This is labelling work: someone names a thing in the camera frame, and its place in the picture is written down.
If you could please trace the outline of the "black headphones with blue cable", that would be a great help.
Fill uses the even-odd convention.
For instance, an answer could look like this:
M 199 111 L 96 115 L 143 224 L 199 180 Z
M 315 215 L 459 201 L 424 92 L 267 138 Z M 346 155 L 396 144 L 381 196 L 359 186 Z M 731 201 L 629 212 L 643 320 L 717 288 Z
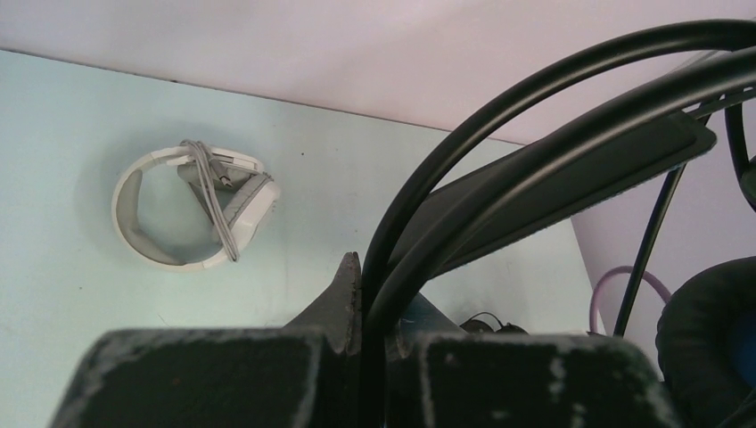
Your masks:
M 537 142 L 452 182 L 441 179 L 475 146 L 536 104 L 588 78 L 667 54 L 717 51 L 719 58 L 634 88 Z M 755 199 L 742 105 L 755 96 L 755 24 L 689 21 L 594 45 L 531 75 L 476 111 L 415 170 L 383 215 L 363 280 L 363 368 L 359 425 L 386 424 L 386 339 L 431 279 L 551 226 L 657 176 L 660 196 L 622 302 L 632 300 L 685 165 L 715 145 L 705 121 L 726 118 L 736 179 Z M 703 271 L 662 313 L 656 375 L 679 427 L 752 427 L 755 389 L 728 355 L 735 326 L 755 309 L 755 260 Z

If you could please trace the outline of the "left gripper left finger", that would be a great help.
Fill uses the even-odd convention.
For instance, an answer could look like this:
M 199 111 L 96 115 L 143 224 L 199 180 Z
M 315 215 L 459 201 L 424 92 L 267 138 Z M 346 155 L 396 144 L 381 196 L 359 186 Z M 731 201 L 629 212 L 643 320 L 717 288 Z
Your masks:
M 279 328 L 127 329 L 81 359 L 54 427 L 356 427 L 361 272 Z

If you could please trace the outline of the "white over-ear headphones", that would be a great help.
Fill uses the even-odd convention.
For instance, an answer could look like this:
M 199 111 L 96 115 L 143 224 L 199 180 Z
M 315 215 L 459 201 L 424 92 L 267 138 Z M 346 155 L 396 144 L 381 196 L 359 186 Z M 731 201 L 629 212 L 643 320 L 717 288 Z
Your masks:
M 138 258 L 193 272 L 238 261 L 281 193 L 260 160 L 185 139 L 125 169 L 111 197 L 111 218 Z

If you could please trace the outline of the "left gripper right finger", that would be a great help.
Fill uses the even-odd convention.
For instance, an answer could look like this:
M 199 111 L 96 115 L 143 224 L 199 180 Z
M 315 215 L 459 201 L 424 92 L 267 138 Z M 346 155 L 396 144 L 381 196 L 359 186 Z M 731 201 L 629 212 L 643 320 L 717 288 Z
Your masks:
M 386 339 L 389 427 L 679 427 L 645 355 L 600 335 L 465 332 L 417 296 Z

